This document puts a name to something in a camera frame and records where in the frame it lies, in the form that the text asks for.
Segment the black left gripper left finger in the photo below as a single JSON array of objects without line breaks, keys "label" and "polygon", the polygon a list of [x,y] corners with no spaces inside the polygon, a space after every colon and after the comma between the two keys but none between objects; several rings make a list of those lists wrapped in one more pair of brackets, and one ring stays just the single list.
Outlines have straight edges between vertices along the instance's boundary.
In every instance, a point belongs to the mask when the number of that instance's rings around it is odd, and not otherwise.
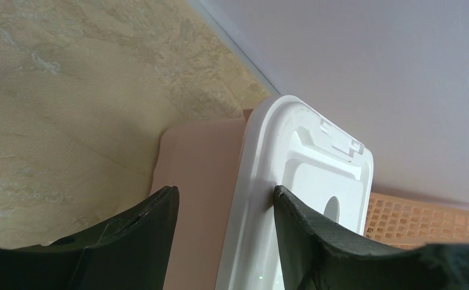
[{"label": "black left gripper left finger", "polygon": [[0,248],[0,289],[162,289],[179,204],[165,186],[50,245]]}]

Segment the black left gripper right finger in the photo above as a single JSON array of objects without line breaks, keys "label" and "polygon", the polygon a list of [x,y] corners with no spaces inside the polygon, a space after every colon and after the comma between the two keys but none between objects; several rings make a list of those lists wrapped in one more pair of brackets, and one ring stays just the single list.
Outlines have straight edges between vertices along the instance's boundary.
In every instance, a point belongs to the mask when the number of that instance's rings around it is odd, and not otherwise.
[{"label": "black left gripper right finger", "polygon": [[282,185],[273,202],[286,289],[469,289],[469,243],[402,250],[341,226]]}]

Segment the white plastic lid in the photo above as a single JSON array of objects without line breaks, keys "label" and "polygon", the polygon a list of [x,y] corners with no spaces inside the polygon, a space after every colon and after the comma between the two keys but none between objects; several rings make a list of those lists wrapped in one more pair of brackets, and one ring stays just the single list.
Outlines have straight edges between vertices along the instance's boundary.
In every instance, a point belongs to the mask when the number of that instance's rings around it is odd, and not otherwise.
[{"label": "white plastic lid", "polygon": [[361,142],[293,95],[249,115],[216,289],[283,289],[273,191],[364,234],[374,159]]}]

